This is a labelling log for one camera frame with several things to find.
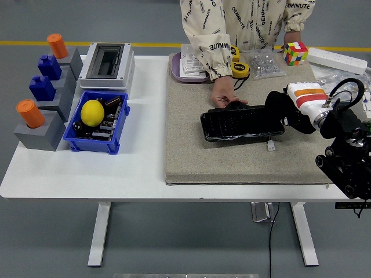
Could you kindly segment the person's left hand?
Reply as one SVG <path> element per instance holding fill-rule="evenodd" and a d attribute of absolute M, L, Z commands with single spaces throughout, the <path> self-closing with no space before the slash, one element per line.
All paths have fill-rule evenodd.
<path fill-rule="evenodd" d="M 302 50 L 302 41 L 288 42 L 278 53 L 298 53 Z"/>

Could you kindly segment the person's right hand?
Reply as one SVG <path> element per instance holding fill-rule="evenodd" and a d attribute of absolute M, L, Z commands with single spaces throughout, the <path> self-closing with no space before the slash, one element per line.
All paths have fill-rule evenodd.
<path fill-rule="evenodd" d="M 214 80 L 211 100 L 218 108 L 225 108 L 231 102 L 240 101 L 248 104 L 248 100 L 240 99 L 234 92 L 234 84 L 231 76 L 223 76 Z"/>

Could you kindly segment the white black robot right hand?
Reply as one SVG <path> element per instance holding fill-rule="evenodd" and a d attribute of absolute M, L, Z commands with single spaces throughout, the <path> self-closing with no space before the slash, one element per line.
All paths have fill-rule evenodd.
<path fill-rule="evenodd" d="M 289 83 L 283 89 L 281 122 L 303 134 L 319 130 L 327 117 L 329 97 L 318 83 Z"/>

